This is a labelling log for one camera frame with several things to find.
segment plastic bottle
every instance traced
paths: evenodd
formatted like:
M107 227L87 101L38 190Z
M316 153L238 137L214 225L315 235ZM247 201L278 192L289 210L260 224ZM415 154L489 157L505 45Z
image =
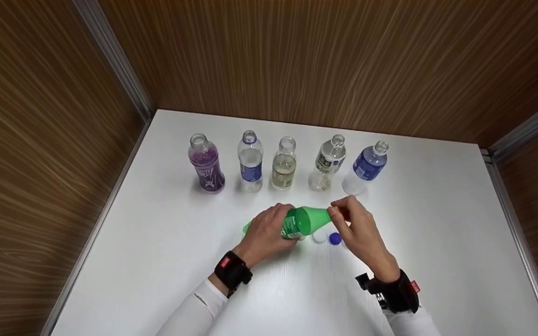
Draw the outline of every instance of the plastic bottle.
M314 162L314 170L308 177L308 186L312 190L322 191L331 187L333 175L338 172L346 158L345 140L342 134L336 134L321 145Z
M273 157L271 184L278 190L287 190L292 187L294 172L296 171L296 140L291 136L284 136L279 140L279 148Z
M367 185L373 181L387 163L389 145L379 140L374 146L366 147L352 166L352 170L342 181L342 189L348 195L360 195L367 190Z
M256 193L263 186L263 145L252 130L242 134L242 140L238 143L238 159L242 190Z
M302 236L309 236L325 224L330 223L331 218L326 209L310 208L302 206L288 211L283 220L282 237L286 239L296 239ZM242 229L246 233L250 222Z
M216 194L224 189L226 177L219 167L217 147L202 133L190 137L188 159L198 174L198 183L207 193Z

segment black wristband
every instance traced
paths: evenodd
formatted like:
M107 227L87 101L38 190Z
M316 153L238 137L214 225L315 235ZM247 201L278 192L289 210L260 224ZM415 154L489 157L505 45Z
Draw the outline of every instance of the black wristband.
M356 281L365 291L377 295L378 298L382 296L383 300L380 300L380 304L384 309L389 309L393 313L407 310L412 310L413 313L418 311L418 294L403 270L400 270L399 279L392 283L383 283L377 278L369 279L367 273L357 276Z
M241 283L248 285L252 279L252 272L246 266L246 263L238 257L233 251L228 251L215 266L215 275L230 290L227 297L238 289Z

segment metal frame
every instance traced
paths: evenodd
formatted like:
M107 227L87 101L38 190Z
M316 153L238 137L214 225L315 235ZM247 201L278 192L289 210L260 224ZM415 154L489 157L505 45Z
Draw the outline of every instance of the metal frame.
M532 285L532 291L538 302L538 268L530 252L529 244L526 241L523 229L520 226L516 212L514 211L514 207L512 207L510 196L506 191L506 187L503 184L502 176L499 174L497 166L487 153L483 154L483 159L485 160L485 166L487 166L487 171L493 182L493 187L497 193L497 198L499 198L503 213L506 216L506 221L508 221L508 227L510 227L510 232L512 232L514 243L516 244L520 258L523 261L524 269L527 272L527 276Z
M491 159L493 162L499 162L500 159L519 149L536 136L538 136L538 112L489 147Z
M41 330L41 336L49 336L53 332L53 328L55 328L57 319L59 318L64 306L66 305L68 296L72 292L72 288L74 286L74 283L76 282L76 279L78 278L78 274L83 268L84 261L86 261L86 258L88 257L88 254L90 253L90 250L92 249L92 245L94 245L94 241L96 240L99 234L99 231L101 230L101 227L103 225L103 222L105 221L105 218L107 217L107 214L109 213L109 209L111 209L111 205L113 204L113 201L115 200L115 196L117 196L118 191L120 190L120 187L122 185L122 182L124 182L124 178L126 178L126 174L128 174L128 170L130 169L130 166L132 165L132 161L134 161L134 158L136 157L136 153L138 152L138 149L141 147L142 141L145 138L145 135L147 134L147 131L150 125L151 125L150 121L147 121L145 123L145 126L143 127L141 131L141 135L138 137L138 140L134 144L134 148L132 148L132 152L130 153L130 157L128 157L128 161L126 161L126 164L124 164L124 168L122 169L120 176L118 177L115 185L113 186L113 190L111 191L111 194L109 194L109 198L107 198L107 202L105 203L105 206L103 206L103 210L101 211L101 214L99 215L99 218L97 219L97 222L94 224L94 227L92 228L92 231L90 232L90 236L88 236L88 239L86 243L84 244L83 250L81 251L76 263L74 264L74 267L72 268L72 272L68 276L68 280L66 280L66 284L64 285L62 292L59 294L59 297L57 298L57 301L55 302L55 306L53 306L53 309L51 309L51 313L49 314L49 317L47 318L47 321L43 329Z
M73 2L92 36L101 47L109 65L111 65L126 90L132 104L136 106L136 110L144 121L151 121L154 113L151 100L149 100L132 65L130 65L124 49L122 49L120 42L115 37L103 9L99 6L97 0L73 0Z

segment green bottle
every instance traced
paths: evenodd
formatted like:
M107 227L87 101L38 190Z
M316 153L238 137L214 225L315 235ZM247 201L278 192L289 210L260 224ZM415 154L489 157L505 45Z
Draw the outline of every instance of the green bottle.
M296 239L301 236L308 236L330 223L331 218L326 209L310 208L302 206L288 211L286 218L283 220L282 237L286 239ZM246 233L250 222L242 229Z

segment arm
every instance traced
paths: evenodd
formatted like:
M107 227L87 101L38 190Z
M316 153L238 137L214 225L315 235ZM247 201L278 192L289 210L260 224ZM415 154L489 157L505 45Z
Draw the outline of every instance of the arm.
M397 281L400 268L396 258L387 251L373 215L354 196L344 197L331 205L327 212L348 249L367 264L380 281ZM394 314L389 310L383 310L383 313L396 336L440 335L424 308L419 308L416 314L412 311Z
M290 249L297 240L280 236L282 223L291 204L276 204L257 215L250 224L244 239L232 249L248 268L252 268L271 255ZM169 316L156 336L205 336L215 317L228 302L230 290L212 273Z

